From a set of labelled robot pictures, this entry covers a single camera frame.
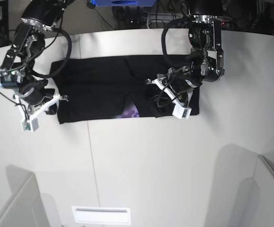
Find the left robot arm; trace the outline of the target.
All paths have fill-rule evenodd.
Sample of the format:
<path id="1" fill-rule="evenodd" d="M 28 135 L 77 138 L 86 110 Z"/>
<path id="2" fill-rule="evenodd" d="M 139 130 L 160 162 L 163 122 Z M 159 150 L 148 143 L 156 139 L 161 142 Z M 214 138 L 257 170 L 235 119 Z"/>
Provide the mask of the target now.
<path id="1" fill-rule="evenodd" d="M 203 82 L 216 82 L 225 73 L 220 17 L 223 16 L 219 0 L 180 0 L 181 18 L 170 21 L 163 29 L 161 45 L 163 57 L 170 65 L 166 74 L 159 74 L 155 80 L 160 93 L 155 96 L 158 108 L 173 104 L 179 110 L 188 111 L 189 103 L 196 89 Z M 173 61 L 167 52 L 166 36 L 177 25 L 186 26 L 191 52 L 183 61 Z"/>

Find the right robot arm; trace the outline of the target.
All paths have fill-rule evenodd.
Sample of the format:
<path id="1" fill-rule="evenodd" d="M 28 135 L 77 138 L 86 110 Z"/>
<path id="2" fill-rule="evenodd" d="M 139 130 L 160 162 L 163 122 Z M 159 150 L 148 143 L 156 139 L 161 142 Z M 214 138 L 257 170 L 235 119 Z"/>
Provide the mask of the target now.
<path id="1" fill-rule="evenodd" d="M 56 24 L 63 22 L 63 14 L 72 3 L 71 0 L 31 1 L 21 16 L 22 23 L 17 27 L 13 43 L 0 66 L 0 87 L 14 91 L 10 102 L 20 108 L 25 121 L 31 120 L 34 113 L 56 114 L 57 101 L 69 99 L 67 95 L 55 94 L 54 89 L 48 89 L 47 85 L 49 79 L 62 72 L 70 59 L 70 35 Z M 34 70 L 34 64 L 35 59 L 48 49 L 45 44 L 46 31 L 63 35 L 68 48 L 64 60 L 55 71 L 41 74 Z"/>

